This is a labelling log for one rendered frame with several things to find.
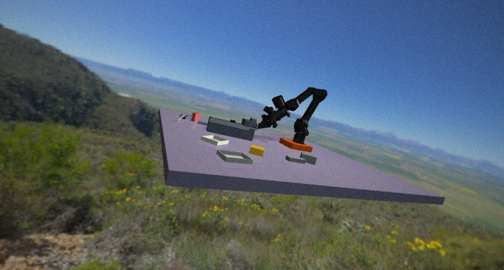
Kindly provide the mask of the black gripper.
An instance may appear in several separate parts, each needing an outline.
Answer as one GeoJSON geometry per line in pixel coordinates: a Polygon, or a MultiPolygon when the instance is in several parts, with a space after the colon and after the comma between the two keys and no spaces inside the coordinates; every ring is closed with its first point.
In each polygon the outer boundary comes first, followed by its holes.
{"type": "Polygon", "coordinates": [[[261,125],[259,125],[257,129],[270,128],[271,125],[273,125],[273,128],[276,128],[278,120],[281,120],[281,115],[278,111],[276,111],[272,117],[270,115],[262,115],[261,125]]]}

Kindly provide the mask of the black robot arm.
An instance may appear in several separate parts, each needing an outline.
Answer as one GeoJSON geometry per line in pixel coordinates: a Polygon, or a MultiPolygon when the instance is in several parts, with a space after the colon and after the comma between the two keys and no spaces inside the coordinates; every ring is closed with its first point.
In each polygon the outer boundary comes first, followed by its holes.
{"type": "MultiPolygon", "coordinates": [[[[298,144],[304,144],[305,137],[308,136],[309,134],[307,129],[308,121],[310,120],[311,116],[313,115],[319,103],[322,102],[327,97],[326,89],[316,89],[314,87],[309,87],[307,90],[305,90],[296,98],[293,98],[286,102],[284,101],[282,95],[272,98],[275,108],[278,109],[277,111],[281,115],[281,118],[283,118],[285,116],[290,117],[291,113],[288,112],[288,110],[295,111],[299,107],[300,103],[306,100],[311,95],[313,95],[313,100],[311,101],[304,115],[302,116],[302,118],[298,118],[294,123],[294,132],[296,133],[294,135],[293,142],[296,142],[298,144]]],[[[263,109],[263,111],[268,113],[271,117],[276,112],[273,110],[272,107],[268,106],[266,106],[263,109]]]]}

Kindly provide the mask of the yellow square block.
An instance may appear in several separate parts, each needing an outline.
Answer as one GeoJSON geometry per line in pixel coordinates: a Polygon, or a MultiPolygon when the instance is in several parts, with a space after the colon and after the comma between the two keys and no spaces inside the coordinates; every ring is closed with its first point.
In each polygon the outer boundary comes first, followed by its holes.
{"type": "Polygon", "coordinates": [[[252,145],[249,153],[262,157],[264,153],[264,148],[252,145]]]}

